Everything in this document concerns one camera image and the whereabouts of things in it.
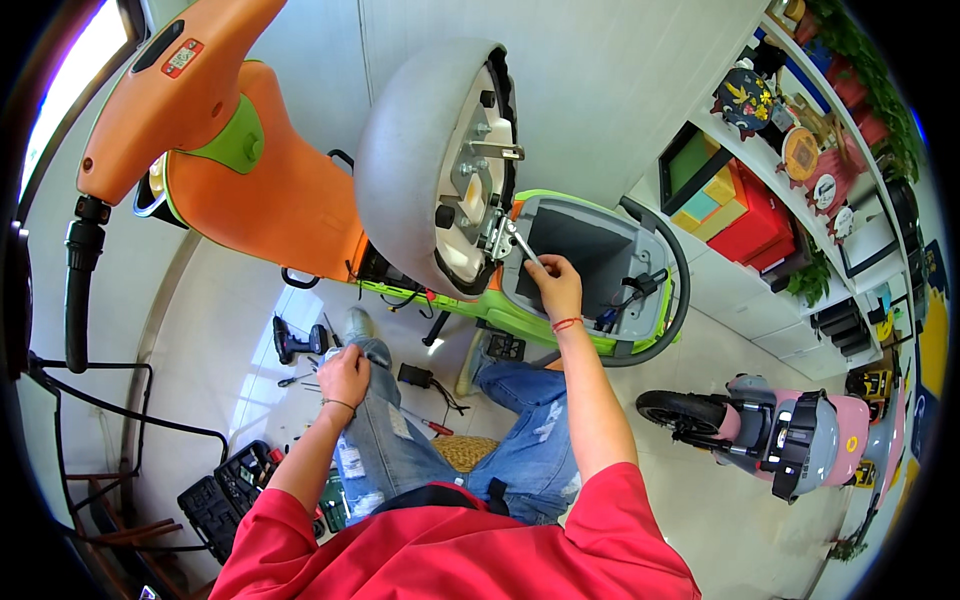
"scooter wheel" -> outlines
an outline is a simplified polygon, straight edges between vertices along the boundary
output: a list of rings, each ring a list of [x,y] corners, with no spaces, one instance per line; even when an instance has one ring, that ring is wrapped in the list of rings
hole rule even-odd
[[[663,390],[637,396],[636,411],[657,425],[704,436],[716,435],[727,415],[724,406],[707,396]]]

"blue jeans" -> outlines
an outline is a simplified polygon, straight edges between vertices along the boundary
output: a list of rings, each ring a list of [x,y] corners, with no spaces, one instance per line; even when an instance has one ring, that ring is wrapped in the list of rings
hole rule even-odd
[[[397,409],[400,390],[386,344],[374,338],[350,343],[360,346],[372,364],[367,395],[333,453],[347,496],[347,525],[383,501],[433,481],[459,483],[488,501],[494,477],[507,484],[503,498],[510,516],[520,522],[555,524],[566,512],[580,490],[580,471],[570,448],[563,373],[506,361],[482,368],[475,383],[519,419],[473,471],[461,473]]]

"screwdriver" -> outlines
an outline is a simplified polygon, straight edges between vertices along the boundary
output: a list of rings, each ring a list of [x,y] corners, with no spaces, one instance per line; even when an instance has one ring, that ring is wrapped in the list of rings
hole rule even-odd
[[[333,336],[333,345],[342,348],[344,344],[340,341],[340,336],[333,330],[333,325],[330,324],[330,318],[326,316],[326,313],[324,313],[324,320],[326,321],[326,328],[330,330],[330,335]]]
[[[299,376],[299,377],[288,377],[287,379],[280,379],[280,380],[276,383],[276,386],[277,386],[278,388],[285,388],[285,387],[287,387],[288,385],[290,385],[291,383],[294,383],[295,381],[297,381],[298,379],[303,379],[304,377],[309,377],[309,376],[312,375],[312,374],[314,374],[314,373],[309,372],[309,373],[307,373],[306,375],[301,375],[301,376]]]
[[[404,413],[406,413],[407,415],[410,415],[410,416],[413,417],[414,419],[419,420],[421,423],[423,423],[424,425],[426,425],[426,426],[429,427],[430,429],[433,429],[434,431],[436,431],[437,433],[439,433],[439,434],[442,435],[442,436],[452,436],[452,435],[453,435],[453,430],[452,430],[452,429],[447,429],[447,428],[444,427],[443,425],[440,425],[439,423],[436,423],[436,422],[434,422],[434,421],[432,421],[432,420],[426,420],[426,419],[424,419],[423,417],[418,417],[417,415],[414,415],[413,413],[411,413],[411,412],[408,411],[407,409],[403,408],[402,406],[400,407],[400,410],[403,411]]]

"hand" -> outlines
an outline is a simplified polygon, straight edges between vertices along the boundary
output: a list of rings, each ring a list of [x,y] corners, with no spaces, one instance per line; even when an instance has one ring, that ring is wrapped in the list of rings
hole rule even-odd
[[[523,261],[523,266],[540,288],[543,309],[550,317],[550,323],[580,317],[584,291],[573,265],[556,254],[541,254],[538,258],[543,269],[532,260]]]
[[[324,398],[356,409],[363,402],[370,383],[370,360],[359,346],[350,344],[328,358],[317,370],[317,383]]]

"qr code sticker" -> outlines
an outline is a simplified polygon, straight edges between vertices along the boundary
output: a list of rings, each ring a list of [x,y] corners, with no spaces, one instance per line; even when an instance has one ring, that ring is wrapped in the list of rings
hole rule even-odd
[[[180,48],[174,57],[170,59],[170,64],[174,65],[175,68],[182,69],[196,54],[196,52],[189,48]]]

